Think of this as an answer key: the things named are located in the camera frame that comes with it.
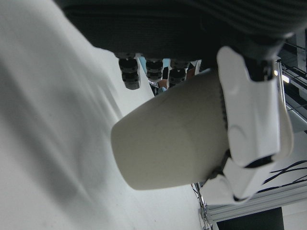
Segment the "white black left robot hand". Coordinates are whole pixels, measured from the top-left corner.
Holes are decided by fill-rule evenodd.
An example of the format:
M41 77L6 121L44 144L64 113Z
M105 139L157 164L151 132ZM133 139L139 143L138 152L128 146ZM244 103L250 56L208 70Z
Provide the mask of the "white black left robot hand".
M210 205L258 192L293 147L291 121L273 65L286 39L307 26L304 0L59 0L95 47L119 59L124 85L140 88L137 57L169 89L111 133L129 186L161 189L204 182Z

